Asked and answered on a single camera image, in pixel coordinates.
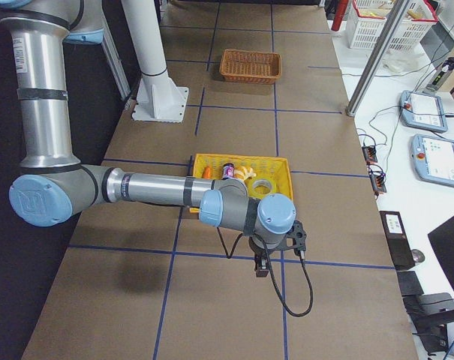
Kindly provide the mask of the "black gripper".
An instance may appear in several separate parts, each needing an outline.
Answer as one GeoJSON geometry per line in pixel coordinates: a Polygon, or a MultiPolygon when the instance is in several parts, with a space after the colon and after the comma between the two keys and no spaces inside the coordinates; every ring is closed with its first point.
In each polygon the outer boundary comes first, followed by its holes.
{"type": "Polygon", "coordinates": [[[248,244],[254,252],[255,275],[257,278],[266,278],[269,275],[269,260],[270,255],[275,251],[274,248],[268,248],[255,236],[250,236],[248,244]]]}

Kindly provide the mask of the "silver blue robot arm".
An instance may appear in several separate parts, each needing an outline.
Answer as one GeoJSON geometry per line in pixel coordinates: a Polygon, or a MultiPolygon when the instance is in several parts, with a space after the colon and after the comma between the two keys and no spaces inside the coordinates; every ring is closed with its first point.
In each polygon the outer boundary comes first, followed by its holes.
{"type": "Polygon", "coordinates": [[[260,277],[272,274],[275,251],[304,257],[306,235],[283,194],[259,199],[234,178],[130,173],[86,165],[74,155],[63,45],[103,40],[100,1],[0,1],[0,22],[12,37],[26,140],[23,173],[9,190],[23,220],[50,227],[93,205],[118,201],[197,208],[201,222],[248,237],[260,277]]]}

